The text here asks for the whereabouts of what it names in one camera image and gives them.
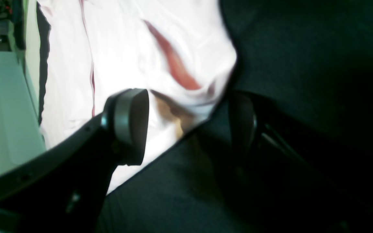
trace white fabric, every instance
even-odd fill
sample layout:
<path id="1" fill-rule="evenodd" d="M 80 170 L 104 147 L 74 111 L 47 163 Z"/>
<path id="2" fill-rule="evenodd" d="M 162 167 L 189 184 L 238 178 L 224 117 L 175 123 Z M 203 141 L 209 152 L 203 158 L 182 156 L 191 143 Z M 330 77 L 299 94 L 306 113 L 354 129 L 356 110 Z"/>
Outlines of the white fabric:
<path id="1" fill-rule="evenodd" d="M 205 121 L 221 98 L 236 53 L 217 0 L 39 0 L 51 25 L 41 132 L 57 145 L 95 114 L 107 98 L 146 88 L 183 107 L 175 117 L 167 102 L 150 96 L 145 157 L 141 166 L 119 166 L 111 192 Z M 172 78 L 167 60 L 144 20 L 177 51 L 201 88 L 186 90 Z M 95 91 L 91 84 L 92 72 Z"/>

